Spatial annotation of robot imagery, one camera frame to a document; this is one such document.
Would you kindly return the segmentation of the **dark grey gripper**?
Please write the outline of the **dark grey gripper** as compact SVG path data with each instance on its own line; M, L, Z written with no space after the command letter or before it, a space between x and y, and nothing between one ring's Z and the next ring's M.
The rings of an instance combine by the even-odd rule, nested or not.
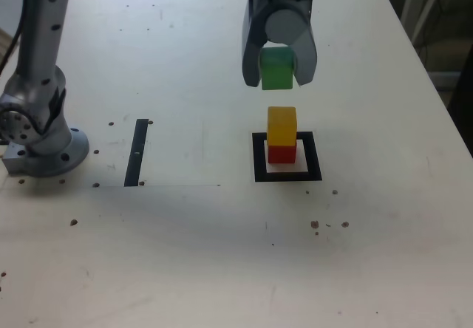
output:
M268 40L290 50L298 85L313 80L318 55L310 21L312 6L312 0L248 0L242 29L242 74L247 86L259 85L259 55ZM285 9L267 18L267 7Z

